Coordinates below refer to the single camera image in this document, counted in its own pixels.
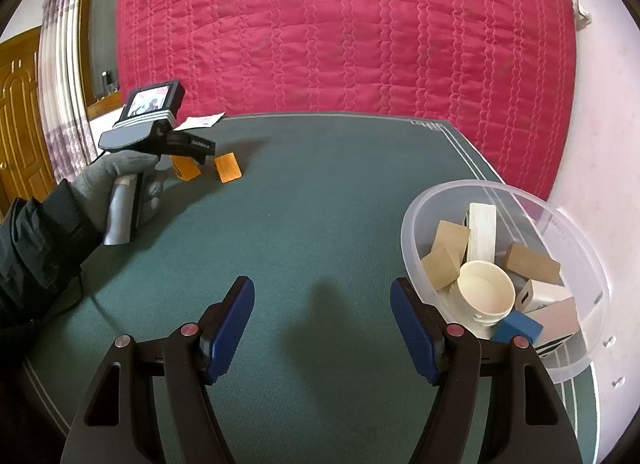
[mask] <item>gloved hand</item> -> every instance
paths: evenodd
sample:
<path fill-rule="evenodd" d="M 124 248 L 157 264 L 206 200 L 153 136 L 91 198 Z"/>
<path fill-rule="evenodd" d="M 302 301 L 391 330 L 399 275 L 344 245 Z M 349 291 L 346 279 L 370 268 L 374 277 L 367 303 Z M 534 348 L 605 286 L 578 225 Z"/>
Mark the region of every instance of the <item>gloved hand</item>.
<path fill-rule="evenodd" d="M 158 211 L 166 171 L 155 171 L 157 155 L 130 150 L 105 154 L 86 167 L 70 184 L 71 192 L 98 231 L 107 229 L 111 190 L 116 178 L 146 172 L 145 187 L 140 196 L 140 225 L 146 224 Z"/>

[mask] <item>green tablecloth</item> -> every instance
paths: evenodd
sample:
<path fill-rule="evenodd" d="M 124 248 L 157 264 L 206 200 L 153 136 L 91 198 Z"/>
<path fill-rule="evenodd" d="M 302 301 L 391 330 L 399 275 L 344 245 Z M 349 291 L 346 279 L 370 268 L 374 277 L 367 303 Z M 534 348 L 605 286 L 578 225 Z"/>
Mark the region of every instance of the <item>green tablecloth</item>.
<path fill-rule="evenodd" d="M 218 155 L 236 154 L 243 177 L 222 184 L 209 166 L 173 181 L 135 243 L 100 247 L 84 265 L 89 297 L 42 336 L 24 364 L 26 386 L 68 430 L 117 335 L 168 335 L 246 275 L 254 312 L 229 373 L 210 388 L 237 462 L 407 462 L 434 388 L 415 372 L 388 303 L 390 283 L 405 275 L 402 217 L 430 186 L 497 181 L 495 172 L 445 121 L 269 115 L 226 118 L 202 135 Z M 465 462 L 479 452 L 489 384 Z M 181 462 L 156 385 L 167 462 Z M 591 463 L 591 369 L 558 391 Z"/>

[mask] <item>wooden door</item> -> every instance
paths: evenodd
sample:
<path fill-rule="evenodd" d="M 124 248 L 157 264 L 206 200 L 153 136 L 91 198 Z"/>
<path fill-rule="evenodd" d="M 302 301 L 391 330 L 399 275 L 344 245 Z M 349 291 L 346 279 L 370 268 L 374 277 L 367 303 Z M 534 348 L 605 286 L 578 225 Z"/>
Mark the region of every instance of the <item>wooden door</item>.
<path fill-rule="evenodd" d="M 38 110 L 40 28 L 0 44 L 0 215 L 16 197 L 44 200 L 55 186 Z"/>

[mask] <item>blue gripper pad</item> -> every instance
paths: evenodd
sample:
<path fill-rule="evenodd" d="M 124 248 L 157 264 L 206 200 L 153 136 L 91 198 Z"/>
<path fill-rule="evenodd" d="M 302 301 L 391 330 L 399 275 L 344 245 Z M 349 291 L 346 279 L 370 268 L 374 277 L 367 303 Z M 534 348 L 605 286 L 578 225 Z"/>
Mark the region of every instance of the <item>blue gripper pad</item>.
<path fill-rule="evenodd" d="M 213 340 L 211 360 L 204 372 L 209 383 L 215 383 L 229 370 L 254 303 L 254 282 L 246 279 Z"/>
<path fill-rule="evenodd" d="M 398 281 L 391 284 L 390 303 L 415 370 L 427 378 L 430 384 L 436 385 L 440 379 L 440 372 L 436 367 L 433 343 Z"/>

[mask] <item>transparent plastic bowl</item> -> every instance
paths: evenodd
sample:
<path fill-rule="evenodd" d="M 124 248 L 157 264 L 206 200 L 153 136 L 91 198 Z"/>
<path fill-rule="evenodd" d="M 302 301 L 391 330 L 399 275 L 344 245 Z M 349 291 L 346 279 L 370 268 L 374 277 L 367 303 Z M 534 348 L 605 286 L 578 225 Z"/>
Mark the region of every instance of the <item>transparent plastic bowl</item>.
<path fill-rule="evenodd" d="M 530 193 L 490 181 L 453 181 L 433 186 L 416 197 L 404 214 L 400 233 L 402 258 L 416 292 L 424 303 L 435 305 L 447 322 L 455 321 L 446 294 L 434 290 L 420 259 L 431 250 L 438 223 L 447 220 L 462 224 L 471 202 L 497 207 L 498 265 L 513 241 L 546 252 L 560 262 L 562 284 L 575 298 L 580 332 L 542 361 L 554 383 L 576 377 L 601 346 L 609 308 L 607 281 L 600 261 L 580 230 L 556 208 Z M 510 275 L 517 292 L 526 280 Z"/>

